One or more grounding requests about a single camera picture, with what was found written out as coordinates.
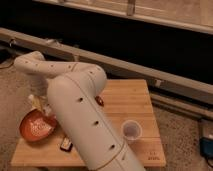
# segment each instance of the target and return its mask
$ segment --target white cup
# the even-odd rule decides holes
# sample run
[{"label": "white cup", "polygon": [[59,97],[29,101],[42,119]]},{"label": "white cup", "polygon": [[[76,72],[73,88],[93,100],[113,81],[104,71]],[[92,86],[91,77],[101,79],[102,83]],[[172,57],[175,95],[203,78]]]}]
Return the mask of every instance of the white cup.
[{"label": "white cup", "polygon": [[141,125],[134,120],[127,120],[121,125],[121,131],[128,144],[132,144],[142,136]]}]

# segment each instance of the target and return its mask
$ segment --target orange bowl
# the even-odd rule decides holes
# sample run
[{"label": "orange bowl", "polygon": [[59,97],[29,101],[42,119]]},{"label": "orange bowl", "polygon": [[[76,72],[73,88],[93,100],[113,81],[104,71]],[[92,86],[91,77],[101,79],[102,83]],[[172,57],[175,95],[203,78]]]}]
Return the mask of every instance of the orange bowl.
[{"label": "orange bowl", "polygon": [[50,135],[57,125],[55,116],[44,116],[37,109],[30,111],[22,120],[19,130],[27,141],[38,141]]}]

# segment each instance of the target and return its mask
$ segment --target wooden table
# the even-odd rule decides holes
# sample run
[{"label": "wooden table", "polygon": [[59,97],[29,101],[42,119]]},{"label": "wooden table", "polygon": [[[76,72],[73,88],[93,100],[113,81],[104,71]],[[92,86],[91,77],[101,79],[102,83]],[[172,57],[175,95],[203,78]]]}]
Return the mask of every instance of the wooden table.
[{"label": "wooden table", "polygon": [[[165,156],[153,108],[144,80],[108,80],[101,94],[107,114],[115,129],[120,132],[122,122],[137,120],[142,128],[142,138],[130,147],[144,166],[165,166]],[[64,137],[58,127],[48,138],[27,143],[20,138],[13,155],[12,166],[32,167],[81,167],[81,160],[75,148],[70,153],[59,149]]]}]

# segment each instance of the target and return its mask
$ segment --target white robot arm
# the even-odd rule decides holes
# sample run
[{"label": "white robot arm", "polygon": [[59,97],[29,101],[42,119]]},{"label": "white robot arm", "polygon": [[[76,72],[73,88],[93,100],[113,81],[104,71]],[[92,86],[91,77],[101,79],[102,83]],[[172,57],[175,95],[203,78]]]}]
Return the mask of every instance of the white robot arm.
[{"label": "white robot arm", "polygon": [[18,57],[15,66],[30,75],[34,93],[45,95],[61,127],[89,170],[145,171],[120,137],[95,98],[104,89],[106,74],[93,64],[48,62],[40,52]]}]

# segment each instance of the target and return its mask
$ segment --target metal rail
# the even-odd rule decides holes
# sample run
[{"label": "metal rail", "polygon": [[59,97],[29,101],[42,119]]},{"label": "metal rail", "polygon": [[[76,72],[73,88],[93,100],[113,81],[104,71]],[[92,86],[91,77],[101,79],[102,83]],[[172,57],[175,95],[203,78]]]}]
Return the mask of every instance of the metal rail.
[{"label": "metal rail", "polygon": [[143,78],[151,86],[213,105],[213,85],[111,58],[61,43],[0,28],[0,41],[65,60],[79,60],[102,66],[106,72],[125,78]]},{"label": "metal rail", "polygon": [[89,11],[89,12],[97,12],[100,14],[106,14],[106,15],[111,15],[111,16],[131,19],[131,20],[137,20],[137,21],[144,21],[148,23],[159,24],[163,26],[169,26],[173,28],[180,28],[180,29],[191,30],[195,32],[201,32],[201,33],[207,33],[207,34],[213,35],[213,27],[211,26],[174,21],[169,19],[141,15],[137,13],[134,13],[134,14],[131,13],[132,15],[127,15],[126,11],[123,11],[123,8],[126,8],[126,6],[127,6],[127,10],[129,10],[128,9],[129,7],[131,8],[130,11],[134,10],[133,7],[136,10],[138,8],[137,6],[123,5],[120,10],[113,10],[109,8],[103,8],[103,7],[98,7],[98,6],[88,5],[88,4],[76,3],[70,0],[34,0],[34,1],[63,6],[67,8],[80,9],[80,10]]}]

